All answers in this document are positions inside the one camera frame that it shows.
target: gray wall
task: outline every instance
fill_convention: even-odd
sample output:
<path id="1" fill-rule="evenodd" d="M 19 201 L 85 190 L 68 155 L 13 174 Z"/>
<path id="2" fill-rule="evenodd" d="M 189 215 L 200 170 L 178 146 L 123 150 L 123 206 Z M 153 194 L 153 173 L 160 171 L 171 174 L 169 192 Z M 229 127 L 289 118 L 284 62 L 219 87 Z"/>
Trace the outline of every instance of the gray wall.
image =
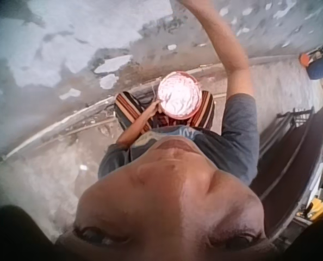
<path id="1" fill-rule="evenodd" d="M 251 57 L 323 43 L 323 0 L 215 5 Z M 133 84 L 217 62 L 200 24 L 172 0 L 0 1 L 0 156 Z"/>

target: concrete floor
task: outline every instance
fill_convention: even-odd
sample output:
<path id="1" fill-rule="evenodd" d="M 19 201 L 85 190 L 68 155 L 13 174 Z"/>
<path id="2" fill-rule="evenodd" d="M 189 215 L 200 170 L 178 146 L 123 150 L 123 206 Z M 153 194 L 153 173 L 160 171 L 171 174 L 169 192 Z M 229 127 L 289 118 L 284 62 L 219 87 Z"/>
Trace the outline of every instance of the concrete floor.
<path id="1" fill-rule="evenodd" d="M 213 2 L 250 57 L 323 44 L 323 0 Z M 206 33 L 176 0 L 0 0 L 0 159 L 88 104 L 211 63 Z"/>
<path id="2" fill-rule="evenodd" d="M 278 113 L 323 106 L 320 82 L 309 80 L 297 60 L 253 66 L 252 76 L 260 132 Z M 223 71 L 198 79 L 214 94 L 226 91 Z M 225 98 L 216 100 L 212 130 L 218 133 L 224 105 Z M 22 207 L 55 240 L 72 225 L 79 197 L 96 182 L 99 163 L 121 132 L 118 122 L 112 121 L 17 153 L 0 165 L 0 206 L 12 203 Z"/>

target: leg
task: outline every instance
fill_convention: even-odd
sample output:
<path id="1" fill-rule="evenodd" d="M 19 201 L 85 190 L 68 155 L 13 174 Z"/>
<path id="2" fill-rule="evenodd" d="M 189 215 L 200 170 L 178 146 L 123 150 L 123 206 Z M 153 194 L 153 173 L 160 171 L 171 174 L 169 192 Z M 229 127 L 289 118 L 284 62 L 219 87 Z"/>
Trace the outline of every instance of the leg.
<path id="1" fill-rule="evenodd" d="M 215 115 L 213 96 L 208 91 L 202 91 L 202 102 L 199 111 L 188 120 L 190 127 L 201 127 L 210 130 Z"/>
<path id="2" fill-rule="evenodd" d="M 140 115 L 145 108 L 140 102 L 127 91 L 124 91 L 117 95 L 114 110 L 123 130 L 126 130 Z M 148 120 L 148 123 L 144 126 L 142 133 L 148 132 L 153 127 L 153 121 Z"/>

